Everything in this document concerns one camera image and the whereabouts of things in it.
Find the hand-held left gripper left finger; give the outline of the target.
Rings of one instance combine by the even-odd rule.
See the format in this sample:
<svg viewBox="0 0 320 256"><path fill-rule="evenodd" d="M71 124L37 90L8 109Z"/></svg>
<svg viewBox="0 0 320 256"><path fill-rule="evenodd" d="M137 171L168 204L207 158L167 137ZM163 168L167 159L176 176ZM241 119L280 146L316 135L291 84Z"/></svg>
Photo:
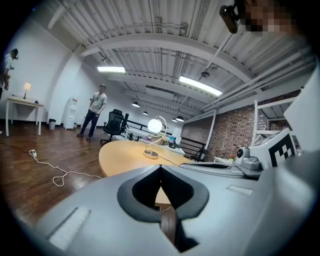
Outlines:
<svg viewBox="0 0 320 256"><path fill-rule="evenodd" d="M122 183L150 167L96 180L51 208L34 229L69 256L179 256L159 223L137 221L120 206Z"/></svg>

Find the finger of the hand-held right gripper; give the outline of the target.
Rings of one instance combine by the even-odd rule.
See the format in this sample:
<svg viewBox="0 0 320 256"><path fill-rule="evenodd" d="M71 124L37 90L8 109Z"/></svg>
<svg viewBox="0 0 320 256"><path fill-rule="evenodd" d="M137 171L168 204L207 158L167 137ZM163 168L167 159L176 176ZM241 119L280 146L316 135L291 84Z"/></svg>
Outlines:
<svg viewBox="0 0 320 256"><path fill-rule="evenodd" d="M219 162L191 162L180 164L179 167L191 171L233 178L258 178L259 170L250 170L241 165Z"/></svg>

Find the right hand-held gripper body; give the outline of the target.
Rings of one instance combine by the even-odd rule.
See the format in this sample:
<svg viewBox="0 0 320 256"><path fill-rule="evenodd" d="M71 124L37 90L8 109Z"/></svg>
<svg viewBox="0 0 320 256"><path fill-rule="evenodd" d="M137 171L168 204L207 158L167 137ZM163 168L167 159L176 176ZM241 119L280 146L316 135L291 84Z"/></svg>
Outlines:
<svg viewBox="0 0 320 256"><path fill-rule="evenodd" d="M258 178L263 170L277 167L296 155L296 146L291 131L285 128L252 146L239 148L233 164L245 176Z"/></svg>

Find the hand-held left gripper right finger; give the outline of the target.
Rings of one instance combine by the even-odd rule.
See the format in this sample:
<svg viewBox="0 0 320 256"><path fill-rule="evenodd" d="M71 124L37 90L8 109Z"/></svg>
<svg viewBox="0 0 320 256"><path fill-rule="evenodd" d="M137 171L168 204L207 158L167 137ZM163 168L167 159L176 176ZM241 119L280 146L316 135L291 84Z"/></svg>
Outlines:
<svg viewBox="0 0 320 256"><path fill-rule="evenodd" d="M176 208L176 244L163 256L261 256L256 231L266 204L266 174L255 179L162 165Z"/></svg>

